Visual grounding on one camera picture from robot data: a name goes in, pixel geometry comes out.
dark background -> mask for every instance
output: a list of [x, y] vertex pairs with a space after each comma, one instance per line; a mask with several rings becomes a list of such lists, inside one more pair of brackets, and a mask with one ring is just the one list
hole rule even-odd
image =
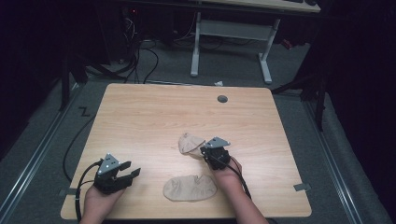
[[[396, 6], [393, 1], [321, 1], [322, 14], [349, 22], [285, 19], [276, 43], [312, 43], [296, 80], [326, 68], [326, 91], [346, 136], [382, 204], [396, 220]], [[117, 8], [50, 1], [0, 3], [0, 149], [3, 158], [62, 73], [69, 50], [97, 63], [125, 58]], [[172, 44], [173, 30], [190, 26], [190, 12], [140, 10], [143, 35]], [[312, 89], [317, 80], [298, 88]]]

person's right hand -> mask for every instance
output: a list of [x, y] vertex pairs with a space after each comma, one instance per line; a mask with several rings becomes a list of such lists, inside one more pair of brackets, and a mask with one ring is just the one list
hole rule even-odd
[[[231, 157], [229, 165], [233, 167], [240, 175], [242, 174], [242, 165], [234, 157]], [[223, 170], [210, 170], [212, 171], [213, 176], [216, 178], [218, 186], [222, 190], [228, 191], [230, 188], [242, 189], [242, 183], [239, 179], [239, 176], [229, 167], [226, 167]]]

gray carpet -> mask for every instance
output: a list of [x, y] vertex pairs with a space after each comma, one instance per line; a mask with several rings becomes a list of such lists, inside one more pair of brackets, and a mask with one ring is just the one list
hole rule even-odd
[[[253, 43], [249, 46], [256, 49]], [[200, 75], [190, 77], [191, 46], [172, 48], [157, 44], [154, 50], [159, 56], [159, 63], [148, 83], [172, 82], [194, 85], [214, 85], [222, 81], [224, 86], [265, 87], [274, 89], [291, 81], [301, 64], [309, 46], [287, 50], [274, 45], [268, 64], [273, 77], [272, 85], [265, 85], [256, 54], [242, 50], [232, 51], [235, 45], [223, 45], [216, 50], [203, 49], [200, 61]], [[139, 81], [144, 79], [155, 65], [155, 56], [148, 50], [141, 50], [140, 63], [137, 67]], [[111, 69], [122, 65], [113, 64]], [[94, 115], [99, 107], [108, 83], [115, 82], [106, 77], [90, 76], [85, 86], [80, 86], [76, 98], [64, 116], [58, 131], [49, 143], [44, 160], [36, 170], [26, 191], [9, 216], [8, 223], [76, 223], [62, 220], [60, 211], [64, 202], [63, 189], [68, 189], [69, 182], [64, 176], [62, 162], [64, 153], [78, 131], [91, 117], [82, 116], [81, 107], [86, 107], [86, 114]], [[275, 218], [277, 223], [349, 223], [342, 201], [339, 198], [329, 167], [326, 165], [322, 144], [316, 127], [307, 112], [309, 103], [303, 103], [298, 91], [286, 91], [275, 95], [276, 106], [284, 125], [290, 147], [296, 160], [302, 180], [312, 187], [307, 192], [312, 206], [312, 215], [304, 218]], [[26, 130], [8, 155], [0, 162], [0, 201], [3, 202], [12, 190], [23, 168], [29, 162], [40, 144], [46, 130], [58, 114], [60, 107], [60, 85], [52, 91], [46, 102], [31, 117]], [[89, 135], [91, 124], [78, 136], [66, 160], [66, 170], [73, 176], [79, 156]], [[359, 208], [362, 223], [391, 223], [387, 213], [371, 187], [370, 182], [356, 160], [338, 122], [332, 103], [326, 99], [323, 117], [326, 143], [337, 161], [340, 172], [345, 178], [350, 193]], [[152, 223], [220, 223], [213, 220], [179, 220], [157, 221]], [[222, 220], [221, 223], [232, 223]]]

desk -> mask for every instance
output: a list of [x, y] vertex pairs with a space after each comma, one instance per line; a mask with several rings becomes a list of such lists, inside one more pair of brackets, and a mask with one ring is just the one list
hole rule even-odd
[[[228, 97], [227, 103], [218, 96]], [[252, 199], [266, 217], [307, 217], [311, 207], [303, 190], [272, 93], [263, 88], [110, 84], [78, 163], [71, 188], [84, 170], [107, 152], [141, 168], [109, 218], [233, 217], [225, 195], [204, 201], [171, 202], [163, 185], [183, 175], [211, 175], [203, 160], [181, 155], [178, 139], [189, 132], [231, 145], [230, 155], [243, 165]], [[87, 173], [85, 180], [94, 178]], [[81, 199], [89, 184], [83, 185]], [[62, 218], [76, 219], [74, 196], [66, 196]]]
[[[280, 0], [200, 0], [199, 3], [217, 3], [217, 4], [228, 4], [238, 5], [243, 7], [264, 7], [277, 10], [290, 10], [299, 12], [320, 12], [318, 5], [309, 6], [307, 3], [294, 3]], [[199, 70], [199, 56], [200, 56], [200, 35], [217, 35], [234, 38], [245, 38], [265, 41], [265, 46], [262, 53], [259, 53], [259, 62], [262, 67], [262, 75], [264, 82], [267, 84], [272, 83], [270, 71], [268, 69], [267, 57], [276, 36], [276, 31], [280, 19], [275, 19], [273, 25], [253, 25], [238, 22], [226, 22], [226, 21], [212, 21], [212, 20], [201, 20], [201, 13], [197, 13], [196, 28], [195, 28], [195, 45], [192, 53], [191, 62], [191, 76], [197, 77]]]

folded beige fabric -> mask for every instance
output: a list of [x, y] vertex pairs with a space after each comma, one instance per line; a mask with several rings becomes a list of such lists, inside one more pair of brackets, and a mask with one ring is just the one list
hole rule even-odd
[[193, 202], [208, 199], [218, 188], [208, 175], [178, 176], [168, 180], [163, 187], [163, 195], [177, 202]]
[[204, 145], [205, 139], [194, 136], [190, 133], [183, 133], [178, 140], [178, 150], [181, 154], [203, 157], [200, 147]]

